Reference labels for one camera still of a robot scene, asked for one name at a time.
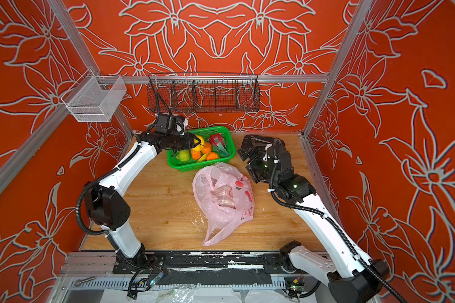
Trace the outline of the green apple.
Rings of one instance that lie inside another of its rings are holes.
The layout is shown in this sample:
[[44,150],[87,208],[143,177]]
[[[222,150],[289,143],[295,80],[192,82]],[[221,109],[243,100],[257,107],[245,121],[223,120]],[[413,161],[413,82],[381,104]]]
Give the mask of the green apple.
[[181,162],[188,162],[191,159],[191,153],[188,150],[182,150],[176,154],[176,158]]

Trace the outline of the yellow lemon fruit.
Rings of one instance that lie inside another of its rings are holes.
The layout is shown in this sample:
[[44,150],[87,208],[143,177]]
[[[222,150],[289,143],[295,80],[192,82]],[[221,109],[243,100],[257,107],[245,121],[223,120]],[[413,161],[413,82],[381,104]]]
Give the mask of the yellow lemon fruit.
[[194,135],[194,144],[195,146],[192,148],[195,152],[201,152],[205,147],[205,140],[202,136]]

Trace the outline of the orange fruit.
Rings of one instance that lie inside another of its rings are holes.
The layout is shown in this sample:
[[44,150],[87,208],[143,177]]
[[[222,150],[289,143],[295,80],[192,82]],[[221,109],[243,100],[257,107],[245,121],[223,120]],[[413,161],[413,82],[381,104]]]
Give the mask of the orange fruit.
[[212,152],[212,145],[209,142],[205,142],[203,149],[201,150],[202,154],[209,154]]
[[202,156],[202,153],[200,151],[195,151],[194,149],[190,150],[191,157],[193,160],[199,160]]
[[219,159],[219,155],[218,155],[216,152],[214,152],[214,151],[212,151],[212,152],[206,154],[206,160],[207,160],[207,161],[210,161],[210,160],[217,160],[217,159]]

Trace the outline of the pink plastic bag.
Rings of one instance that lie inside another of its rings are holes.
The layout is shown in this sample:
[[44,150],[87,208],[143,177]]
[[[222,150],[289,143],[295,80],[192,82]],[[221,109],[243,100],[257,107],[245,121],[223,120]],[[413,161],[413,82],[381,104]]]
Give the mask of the pink plastic bag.
[[208,221],[203,245],[213,246],[254,219],[255,199],[249,178],[236,167],[217,162],[196,173],[194,198]]

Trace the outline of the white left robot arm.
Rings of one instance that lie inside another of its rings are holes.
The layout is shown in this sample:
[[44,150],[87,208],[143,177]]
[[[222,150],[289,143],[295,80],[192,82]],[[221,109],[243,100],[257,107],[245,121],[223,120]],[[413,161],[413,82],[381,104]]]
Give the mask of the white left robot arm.
[[124,195],[143,168],[163,150],[190,150],[201,144],[193,133],[144,131],[126,156],[105,175],[84,186],[75,208],[79,227],[90,236],[105,236],[133,267],[146,266],[145,247],[130,225]]

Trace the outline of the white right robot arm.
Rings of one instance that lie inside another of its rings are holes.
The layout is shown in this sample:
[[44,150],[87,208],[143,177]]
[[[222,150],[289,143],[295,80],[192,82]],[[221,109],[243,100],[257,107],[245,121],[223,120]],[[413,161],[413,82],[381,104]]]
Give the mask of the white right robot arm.
[[319,256],[292,241],[280,250],[284,269],[311,275],[328,288],[336,302],[376,301],[388,277],[388,266],[383,260],[373,260],[336,222],[310,181],[295,173],[284,142],[246,135],[238,154],[253,181],[268,184],[274,201],[294,210],[328,254]]

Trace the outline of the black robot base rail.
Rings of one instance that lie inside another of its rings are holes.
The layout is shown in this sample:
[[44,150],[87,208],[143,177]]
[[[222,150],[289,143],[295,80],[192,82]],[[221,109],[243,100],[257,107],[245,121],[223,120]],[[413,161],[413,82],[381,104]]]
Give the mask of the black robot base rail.
[[317,282],[288,265],[278,251],[150,251],[145,265],[117,257],[112,272],[130,280],[132,294],[177,287],[232,287],[236,290],[290,289],[307,293]]

